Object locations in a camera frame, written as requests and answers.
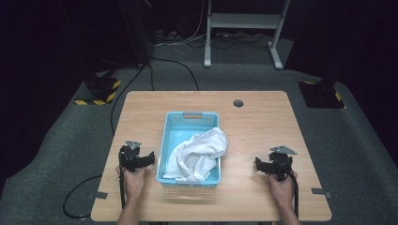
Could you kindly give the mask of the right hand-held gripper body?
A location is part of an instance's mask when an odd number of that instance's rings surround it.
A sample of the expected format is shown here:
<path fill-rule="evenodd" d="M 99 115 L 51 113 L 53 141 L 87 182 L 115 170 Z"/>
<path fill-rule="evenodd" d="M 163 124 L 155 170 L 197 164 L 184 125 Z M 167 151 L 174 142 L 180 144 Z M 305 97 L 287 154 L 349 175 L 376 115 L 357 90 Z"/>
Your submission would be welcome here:
<path fill-rule="evenodd" d="M 268 162 L 259 160 L 259 171 L 274 174 L 278 181 L 283 181 L 292 171 L 292 155 L 297 152 L 284 145 L 271 147 L 270 151 Z"/>

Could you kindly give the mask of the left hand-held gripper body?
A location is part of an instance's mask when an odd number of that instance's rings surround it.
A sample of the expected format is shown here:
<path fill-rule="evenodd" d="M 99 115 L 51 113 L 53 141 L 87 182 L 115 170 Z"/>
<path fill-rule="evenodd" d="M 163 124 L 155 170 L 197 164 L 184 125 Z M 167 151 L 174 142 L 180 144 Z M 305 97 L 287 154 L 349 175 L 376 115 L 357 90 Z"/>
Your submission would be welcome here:
<path fill-rule="evenodd" d="M 119 165 L 122 171 L 135 172 L 137 169 L 150 165 L 150 156 L 140 157 L 140 142 L 126 141 L 118 153 Z"/>

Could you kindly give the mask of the light blue plastic basket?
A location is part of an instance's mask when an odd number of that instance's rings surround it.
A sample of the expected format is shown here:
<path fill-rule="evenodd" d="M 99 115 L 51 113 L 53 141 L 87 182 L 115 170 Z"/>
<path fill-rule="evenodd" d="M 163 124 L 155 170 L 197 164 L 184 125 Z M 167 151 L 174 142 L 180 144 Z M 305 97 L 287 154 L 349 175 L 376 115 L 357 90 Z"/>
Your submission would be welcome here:
<path fill-rule="evenodd" d="M 216 112 L 168 112 L 156 179 L 165 187 L 214 188 L 227 148 Z"/>

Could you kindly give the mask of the white cloth garment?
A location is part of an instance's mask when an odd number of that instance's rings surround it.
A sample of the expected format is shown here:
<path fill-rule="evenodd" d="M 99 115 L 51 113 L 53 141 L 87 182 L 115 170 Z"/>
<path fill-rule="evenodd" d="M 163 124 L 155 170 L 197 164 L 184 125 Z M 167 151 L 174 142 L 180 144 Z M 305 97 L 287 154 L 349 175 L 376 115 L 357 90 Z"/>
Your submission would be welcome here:
<path fill-rule="evenodd" d="M 226 135 L 218 127 L 202 134 L 193 134 L 171 153 L 163 179 L 205 181 L 216 167 L 216 159 L 228 148 Z"/>

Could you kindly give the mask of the person's right hand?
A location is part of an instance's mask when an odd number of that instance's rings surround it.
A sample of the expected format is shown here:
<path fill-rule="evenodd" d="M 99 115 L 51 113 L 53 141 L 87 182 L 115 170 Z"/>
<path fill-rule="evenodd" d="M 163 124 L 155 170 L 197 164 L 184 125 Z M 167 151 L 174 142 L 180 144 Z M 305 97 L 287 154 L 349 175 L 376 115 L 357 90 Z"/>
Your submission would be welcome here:
<path fill-rule="evenodd" d="M 278 205 L 291 205 L 293 207 L 295 184 L 291 177 L 278 181 L 273 174 L 268 174 L 271 194 Z"/>

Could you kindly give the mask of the person's left hand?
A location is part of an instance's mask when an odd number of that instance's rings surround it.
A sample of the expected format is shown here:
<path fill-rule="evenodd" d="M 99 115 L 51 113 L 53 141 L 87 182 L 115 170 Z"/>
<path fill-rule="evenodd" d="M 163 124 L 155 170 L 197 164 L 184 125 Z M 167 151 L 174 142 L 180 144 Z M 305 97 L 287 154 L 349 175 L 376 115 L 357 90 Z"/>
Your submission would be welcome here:
<path fill-rule="evenodd" d="M 145 185 L 146 167 L 140 168 L 136 172 L 130 172 L 123 167 L 117 166 L 116 172 L 123 178 L 126 202 L 137 202 Z"/>

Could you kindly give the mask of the wooden table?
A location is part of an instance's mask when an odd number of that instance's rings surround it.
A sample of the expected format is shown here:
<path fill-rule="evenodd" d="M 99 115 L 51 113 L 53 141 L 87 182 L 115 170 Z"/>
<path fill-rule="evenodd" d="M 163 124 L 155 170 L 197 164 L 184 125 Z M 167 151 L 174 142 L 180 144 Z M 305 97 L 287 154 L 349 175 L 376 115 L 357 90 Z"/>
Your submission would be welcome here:
<path fill-rule="evenodd" d="M 118 151 L 126 140 L 141 152 L 159 153 L 165 116 L 171 111 L 215 112 L 229 148 L 221 159 L 222 178 L 215 188 L 165 187 L 151 168 L 145 178 L 139 218 L 143 221 L 277 221 L 279 213 L 267 177 L 255 169 L 270 148 L 285 145 L 296 154 L 298 215 L 302 221 L 331 218 L 326 197 L 283 91 L 132 91 L 126 96 L 94 202 L 95 221 L 115 221 L 121 212 Z"/>

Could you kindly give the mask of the black base with hazard stripes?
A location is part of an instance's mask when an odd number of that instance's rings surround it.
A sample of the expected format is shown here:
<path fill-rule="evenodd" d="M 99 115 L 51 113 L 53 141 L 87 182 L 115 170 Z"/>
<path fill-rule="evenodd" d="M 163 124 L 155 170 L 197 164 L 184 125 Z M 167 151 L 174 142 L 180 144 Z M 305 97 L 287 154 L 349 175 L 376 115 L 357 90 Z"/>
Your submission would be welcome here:
<path fill-rule="evenodd" d="M 344 102 L 334 87 L 318 82 L 298 82 L 298 88 L 308 108 L 342 109 Z"/>
<path fill-rule="evenodd" d="M 120 85 L 120 80 L 110 77 L 88 76 L 74 96 L 77 105 L 106 105 L 111 103 Z"/>

